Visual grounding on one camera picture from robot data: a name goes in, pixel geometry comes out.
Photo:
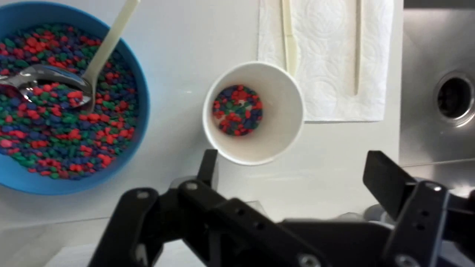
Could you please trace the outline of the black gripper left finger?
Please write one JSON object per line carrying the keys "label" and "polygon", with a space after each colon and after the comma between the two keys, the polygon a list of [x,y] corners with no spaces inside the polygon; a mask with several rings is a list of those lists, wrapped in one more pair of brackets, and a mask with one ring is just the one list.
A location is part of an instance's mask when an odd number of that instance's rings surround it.
{"label": "black gripper left finger", "polygon": [[239,199],[212,189],[217,153],[199,173],[163,195],[150,187],[123,193],[88,267],[153,267],[168,242],[181,241],[206,267],[327,267],[303,238]]}

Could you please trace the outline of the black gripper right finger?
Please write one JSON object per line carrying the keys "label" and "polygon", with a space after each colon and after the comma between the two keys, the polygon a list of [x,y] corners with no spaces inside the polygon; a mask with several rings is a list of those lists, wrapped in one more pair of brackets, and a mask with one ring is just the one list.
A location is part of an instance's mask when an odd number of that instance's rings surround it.
{"label": "black gripper right finger", "polygon": [[386,267],[459,267],[441,256],[444,242],[475,259],[474,195],[460,198],[439,183],[416,180],[377,150],[367,153],[362,182],[395,222],[382,256]]}

